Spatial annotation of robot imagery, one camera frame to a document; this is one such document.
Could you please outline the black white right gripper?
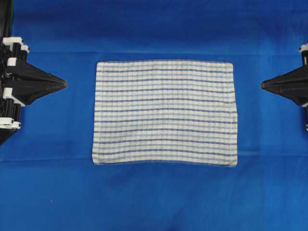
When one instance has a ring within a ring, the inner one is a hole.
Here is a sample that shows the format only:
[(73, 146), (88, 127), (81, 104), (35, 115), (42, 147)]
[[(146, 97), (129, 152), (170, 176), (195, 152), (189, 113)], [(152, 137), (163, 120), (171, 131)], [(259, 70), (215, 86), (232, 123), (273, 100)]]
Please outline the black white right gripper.
[[(285, 97), (295, 104), (304, 107), (306, 111), (306, 130), (308, 130), (308, 41), (299, 47), (299, 51), (302, 58), (302, 67), (263, 81), (261, 88)], [(282, 85), (301, 82), (304, 84), (303, 87)]]

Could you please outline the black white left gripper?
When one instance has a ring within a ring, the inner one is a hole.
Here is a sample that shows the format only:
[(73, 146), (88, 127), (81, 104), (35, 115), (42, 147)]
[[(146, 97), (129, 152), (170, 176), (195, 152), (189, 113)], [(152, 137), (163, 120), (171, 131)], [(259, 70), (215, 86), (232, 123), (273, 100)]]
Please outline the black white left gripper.
[[(20, 110), (45, 95), (67, 87), (65, 80), (47, 73), (25, 60), (29, 47), (21, 37), (4, 37), (0, 41), (0, 128), (19, 130)], [(14, 77), (48, 83), (7, 83)]]

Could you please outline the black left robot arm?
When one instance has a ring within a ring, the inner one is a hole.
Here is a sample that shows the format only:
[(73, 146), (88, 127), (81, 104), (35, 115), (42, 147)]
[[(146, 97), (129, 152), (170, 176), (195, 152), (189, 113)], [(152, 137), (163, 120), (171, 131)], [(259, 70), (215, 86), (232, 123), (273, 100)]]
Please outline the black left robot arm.
[(27, 62), (30, 48), (12, 36), (14, 1), (0, 2), (0, 142), (22, 127), (21, 109), (67, 87), (67, 82)]

